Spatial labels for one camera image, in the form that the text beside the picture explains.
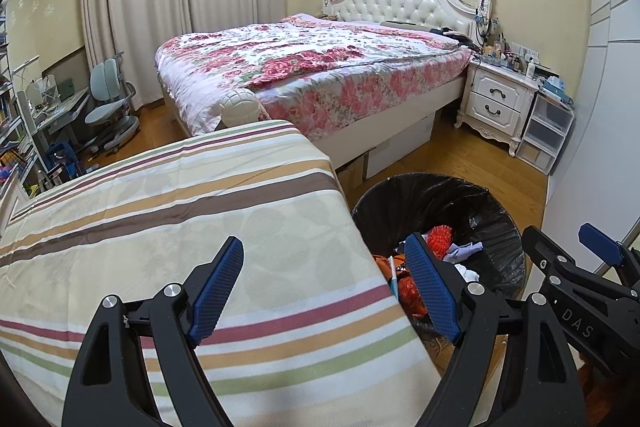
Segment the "red foam net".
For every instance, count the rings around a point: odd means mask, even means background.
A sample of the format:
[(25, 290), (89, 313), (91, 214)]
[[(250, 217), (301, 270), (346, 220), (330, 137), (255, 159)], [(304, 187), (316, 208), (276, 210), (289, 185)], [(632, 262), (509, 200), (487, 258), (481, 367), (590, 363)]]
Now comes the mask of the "red foam net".
[(452, 245), (452, 230), (448, 225), (437, 225), (425, 235), (427, 248), (438, 259), (446, 257)]

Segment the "red orange foil wrapper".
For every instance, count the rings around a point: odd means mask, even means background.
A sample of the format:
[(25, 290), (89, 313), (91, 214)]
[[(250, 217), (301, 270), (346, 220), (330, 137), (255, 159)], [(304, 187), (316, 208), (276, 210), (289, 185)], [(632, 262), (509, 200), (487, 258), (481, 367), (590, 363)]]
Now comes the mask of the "red orange foil wrapper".
[[(416, 283), (414, 283), (413, 277), (408, 269), (408, 265), (404, 255), (396, 255), (395, 265), (397, 271), (399, 302), (404, 309), (405, 314), (409, 317), (415, 317), (416, 319), (423, 319), (427, 314), (427, 309), (424, 306)], [(383, 274), (384, 279), (390, 285), (390, 265), (388, 264), (388, 258), (380, 255), (374, 255), (373, 259)]]

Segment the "white tissue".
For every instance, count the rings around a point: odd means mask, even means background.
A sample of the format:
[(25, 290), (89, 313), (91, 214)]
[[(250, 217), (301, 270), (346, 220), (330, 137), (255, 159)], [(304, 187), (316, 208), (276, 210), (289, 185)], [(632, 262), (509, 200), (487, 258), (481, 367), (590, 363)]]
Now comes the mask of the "white tissue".
[(480, 274), (473, 270), (466, 269), (464, 265), (455, 265), (454, 267), (458, 270), (466, 283), (478, 282), (480, 280)]

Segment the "lavender cloth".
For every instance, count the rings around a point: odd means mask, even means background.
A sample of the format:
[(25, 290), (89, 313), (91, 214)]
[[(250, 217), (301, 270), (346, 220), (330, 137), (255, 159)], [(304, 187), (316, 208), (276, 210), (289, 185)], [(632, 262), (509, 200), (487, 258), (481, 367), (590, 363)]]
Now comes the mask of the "lavender cloth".
[(462, 246), (452, 244), (447, 249), (445, 256), (442, 257), (442, 260), (456, 265), (457, 263), (462, 263), (466, 259), (469, 259), (469, 257), (475, 255), (476, 253), (479, 253), (480, 251), (484, 251), (484, 245), (482, 242), (467, 243)]

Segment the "teal white tube package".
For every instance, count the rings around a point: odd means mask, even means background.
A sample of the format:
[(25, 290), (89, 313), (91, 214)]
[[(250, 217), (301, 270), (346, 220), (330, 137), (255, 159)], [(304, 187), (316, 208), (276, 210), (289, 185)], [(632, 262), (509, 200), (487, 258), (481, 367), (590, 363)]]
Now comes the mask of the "teal white tube package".
[(394, 256), (388, 257), (388, 264), (390, 265), (390, 289), (399, 303), (398, 280)]

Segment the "black lined trash bin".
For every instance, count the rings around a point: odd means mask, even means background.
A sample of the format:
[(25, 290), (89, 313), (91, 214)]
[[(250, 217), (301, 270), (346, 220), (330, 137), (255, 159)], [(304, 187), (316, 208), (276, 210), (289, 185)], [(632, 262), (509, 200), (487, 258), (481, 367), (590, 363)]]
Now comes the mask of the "black lined trash bin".
[[(454, 176), (414, 172), (391, 176), (370, 188), (352, 210), (352, 219), (372, 256), (404, 255), (413, 232), (425, 235), (448, 225), (452, 243), (482, 242), (484, 251), (462, 263), (480, 274), (485, 288), (506, 298), (524, 288), (525, 254), (521, 233), (503, 205), (487, 188)], [(431, 317), (407, 317), (419, 337), (438, 337)]]

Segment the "clear plastic drawer unit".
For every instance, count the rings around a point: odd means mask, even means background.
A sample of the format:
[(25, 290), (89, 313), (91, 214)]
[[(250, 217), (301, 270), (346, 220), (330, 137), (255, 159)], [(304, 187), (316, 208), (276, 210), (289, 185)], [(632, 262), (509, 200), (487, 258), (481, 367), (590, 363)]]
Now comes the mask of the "clear plastic drawer unit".
[(574, 110), (551, 93), (539, 91), (526, 120), (516, 157), (549, 176), (575, 119)]

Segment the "striped bed sheet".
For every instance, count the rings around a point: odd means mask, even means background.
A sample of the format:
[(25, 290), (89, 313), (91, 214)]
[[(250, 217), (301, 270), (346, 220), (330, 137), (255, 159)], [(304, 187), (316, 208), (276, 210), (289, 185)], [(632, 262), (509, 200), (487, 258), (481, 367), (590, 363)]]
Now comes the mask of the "striped bed sheet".
[(292, 124), (198, 136), (101, 168), (13, 209), (1, 234), (1, 352), (62, 421), (101, 300), (154, 296), (245, 251), (198, 347), (238, 426), (412, 426), (439, 375), (363, 243), (331, 161)]

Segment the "white nightstand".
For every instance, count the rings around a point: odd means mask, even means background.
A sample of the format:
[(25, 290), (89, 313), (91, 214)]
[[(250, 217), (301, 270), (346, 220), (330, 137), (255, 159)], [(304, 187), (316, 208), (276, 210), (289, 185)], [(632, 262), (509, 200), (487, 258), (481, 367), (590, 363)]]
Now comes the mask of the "white nightstand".
[(538, 90), (538, 84), (525, 75), (474, 55), (466, 69), (454, 127), (460, 129), (466, 124), (485, 140), (506, 144), (514, 157)]

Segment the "white under-bed box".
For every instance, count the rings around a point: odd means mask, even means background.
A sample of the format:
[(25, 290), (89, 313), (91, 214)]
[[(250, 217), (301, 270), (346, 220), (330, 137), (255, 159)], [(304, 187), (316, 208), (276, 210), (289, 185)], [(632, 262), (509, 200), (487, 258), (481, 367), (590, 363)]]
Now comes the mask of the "white under-bed box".
[(435, 114), (427, 115), (416, 124), (372, 148), (368, 153), (366, 178), (370, 179), (372, 176), (376, 176), (430, 141), (434, 120)]

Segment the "white bookshelf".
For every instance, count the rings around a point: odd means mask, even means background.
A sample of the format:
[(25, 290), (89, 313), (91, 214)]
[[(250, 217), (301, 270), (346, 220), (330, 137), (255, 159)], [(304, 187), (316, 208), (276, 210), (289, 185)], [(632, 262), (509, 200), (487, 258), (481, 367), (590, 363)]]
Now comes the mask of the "white bookshelf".
[(25, 122), (18, 101), (9, 57), (8, 14), (1, 5), (1, 195), (15, 187), (18, 195), (31, 199), (44, 185), (42, 157)]

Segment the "study desk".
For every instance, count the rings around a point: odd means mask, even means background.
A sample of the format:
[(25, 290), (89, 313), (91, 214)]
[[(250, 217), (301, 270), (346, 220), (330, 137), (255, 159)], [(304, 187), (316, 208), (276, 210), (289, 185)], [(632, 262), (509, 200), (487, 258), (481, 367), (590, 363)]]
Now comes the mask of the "study desk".
[(85, 48), (41, 70), (36, 55), (12, 70), (18, 110), (41, 161), (58, 142), (79, 146), (77, 127), (90, 101)]

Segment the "grey-blue desk chair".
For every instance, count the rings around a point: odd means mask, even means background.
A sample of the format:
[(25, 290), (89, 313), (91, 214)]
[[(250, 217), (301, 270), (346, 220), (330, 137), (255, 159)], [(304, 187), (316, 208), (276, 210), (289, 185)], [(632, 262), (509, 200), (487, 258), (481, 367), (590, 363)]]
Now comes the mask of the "grey-blue desk chair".
[(91, 72), (89, 89), (96, 106), (87, 114), (85, 124), (100, 129), (85, 145), (92, 156), (117, 153), (140, 129), (140, 120), (132, 109), (137, 91), (122, 73), (123, 57), (117, 52)]

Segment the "white round bedpost knob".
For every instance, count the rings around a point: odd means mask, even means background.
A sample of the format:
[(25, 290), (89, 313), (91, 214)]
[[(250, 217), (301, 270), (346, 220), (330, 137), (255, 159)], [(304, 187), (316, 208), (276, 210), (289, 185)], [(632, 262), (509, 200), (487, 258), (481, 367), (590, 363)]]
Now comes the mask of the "white round bedpost knob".
[(220, 117), (227, 128), (258, 121), (260, 117), (258, 98), (247, 89), (231, 90), (220, 101)]

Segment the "floral bed quilt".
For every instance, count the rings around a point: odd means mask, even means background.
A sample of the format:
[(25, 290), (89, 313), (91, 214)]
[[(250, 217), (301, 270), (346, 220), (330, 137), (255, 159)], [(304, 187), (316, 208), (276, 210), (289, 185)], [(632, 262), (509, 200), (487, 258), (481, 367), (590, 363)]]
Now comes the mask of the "floral bed quilt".
[(247, 89), (262, 115), (316, 141), (445, 86), (471, 56), (468, 46), (428, 31), (296, 14), (172, 38), (155, 65), (192, 135), (214, 131), (224, 96)]

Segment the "white tufted headboard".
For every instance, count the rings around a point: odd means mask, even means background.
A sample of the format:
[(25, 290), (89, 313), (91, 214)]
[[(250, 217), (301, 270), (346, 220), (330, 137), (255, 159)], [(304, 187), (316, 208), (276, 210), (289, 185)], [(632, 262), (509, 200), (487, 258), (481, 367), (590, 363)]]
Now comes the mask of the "white tufted headboard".
[(323, 14), (342, 22), (409, 28), (449, 28), (482, 46), (490, 31), (492, 0), (324, 0)]

